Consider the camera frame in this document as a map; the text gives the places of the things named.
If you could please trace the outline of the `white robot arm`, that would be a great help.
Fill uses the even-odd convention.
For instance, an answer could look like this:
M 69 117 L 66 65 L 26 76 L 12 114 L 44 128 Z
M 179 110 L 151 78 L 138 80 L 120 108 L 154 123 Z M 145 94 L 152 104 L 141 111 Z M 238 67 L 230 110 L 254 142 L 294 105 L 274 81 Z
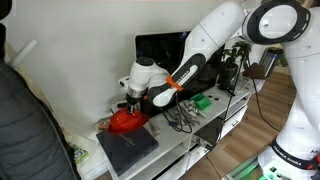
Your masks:
M 227 1 L 203 18 L 187 35 L 180 65 L 173 73 L 153 59 L 134 61 L 125 111 L 142 95 L 163 107 L 229 40 L 240 37 L 269 51 L 278 44 L 296 88 L 294 103 L 279 134 L 258 156 L 266 180 L 320 180 L 320 8 L 295 0 L 268 0 L 247 10 Z

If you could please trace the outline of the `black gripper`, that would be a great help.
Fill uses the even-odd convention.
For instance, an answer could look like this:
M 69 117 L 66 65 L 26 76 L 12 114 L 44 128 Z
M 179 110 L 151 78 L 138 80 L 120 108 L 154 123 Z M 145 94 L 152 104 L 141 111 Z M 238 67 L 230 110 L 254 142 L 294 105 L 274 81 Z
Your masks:
M 134 106 L 141 101 L 144 94 L 142 90 L 134 90 L 131 87 L 127 89 L 125 99 L 127 101 L 127 113 L 134 113 Z

